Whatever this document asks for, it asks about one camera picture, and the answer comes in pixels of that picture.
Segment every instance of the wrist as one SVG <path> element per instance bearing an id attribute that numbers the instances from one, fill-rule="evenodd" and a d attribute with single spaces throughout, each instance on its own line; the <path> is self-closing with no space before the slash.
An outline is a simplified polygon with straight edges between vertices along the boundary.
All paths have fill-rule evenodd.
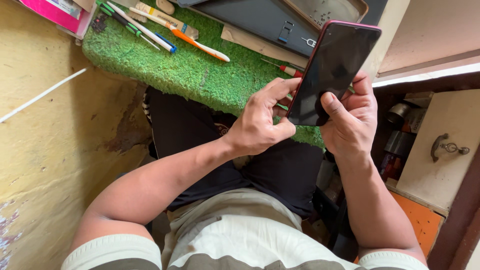
<path id="1" fill-rule="evenodd" d="M 228 160 L 232 160 L 238 157 L 241 157 L 242 154 L 240 153 L 240 149 L 235 147 L 229 140 L 226 135 L 223 135 L 219 139 L 215 140 L 216 147 L 223 152 Z"/>
<path id="2" fill-rule="evenodd" d="M 348 157 L 335 156 L 335 161 L 340 173 L 343 175 L 358 174 L 359 172 L 370 171 L 375 168 L 370 152 L 358 153 Z"/>

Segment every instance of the metal tray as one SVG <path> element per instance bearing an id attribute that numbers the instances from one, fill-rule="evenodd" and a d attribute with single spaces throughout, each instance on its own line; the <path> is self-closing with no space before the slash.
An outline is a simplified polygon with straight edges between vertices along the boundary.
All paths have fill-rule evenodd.
<path id="1" fill-rule="evenodd" d="M 283 0 L 313 27 L 321 29 L 328 20 L 359 23 L 368 12 L 363 0 Z"/>

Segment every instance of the black phone screen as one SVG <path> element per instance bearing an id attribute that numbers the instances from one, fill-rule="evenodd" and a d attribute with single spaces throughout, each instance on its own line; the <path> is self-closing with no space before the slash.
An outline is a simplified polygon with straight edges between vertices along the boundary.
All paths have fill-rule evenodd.
<path id="1" fill-rule="evenodd" d="M 322 126 L 329 116 L 320 103 L 325 92 L 341 99 L 380 37 L 381 30 L 332 22 L 317 44 L 288 112 L 295 125 Z"/>

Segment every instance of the gray t-shirt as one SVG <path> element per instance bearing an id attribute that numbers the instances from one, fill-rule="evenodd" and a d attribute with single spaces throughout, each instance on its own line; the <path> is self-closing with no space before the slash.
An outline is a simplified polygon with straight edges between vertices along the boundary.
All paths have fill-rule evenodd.
<path id="1" fill-rule="evenodd" d="M 114 234 L 74 250 L 62 270 L 427 270 L 391 251 L 370 253 L 358 264 L 342 260 L 302 233 L 298 215 L 248 188 L 180 208 L 169 219 L 161 255 L 147 238 Z"/>

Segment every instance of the drawer handle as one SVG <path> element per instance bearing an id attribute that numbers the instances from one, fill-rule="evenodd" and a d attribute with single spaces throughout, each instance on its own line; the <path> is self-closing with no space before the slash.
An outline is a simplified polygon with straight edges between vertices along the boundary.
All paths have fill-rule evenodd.
<path id="1" fill-rule="evenodd" d="M 470 153 L 470 148 L 468 148 L 468 147 L 458 148 L 458 146 L 456 146 L 455 143 L 440 144 L 441 140 L 446 140 L 448 138 L 449 138 L 448 133 L 445 133 L 443 135 L 438 136 L 437 139 L 433 142 L 432 150 L 430 151 L 430 155 L 432 156 L 432 159 L 433 159 L 434 163 L 438 161 L 438 157 L 435 155 L 435 151 L 438 149 L 438 147 L 440 147 L 442 149 L 445 149 L 449 153 L 455 153 L 457 151 L 462 155 L 466 155 L 466 154 Z"/>

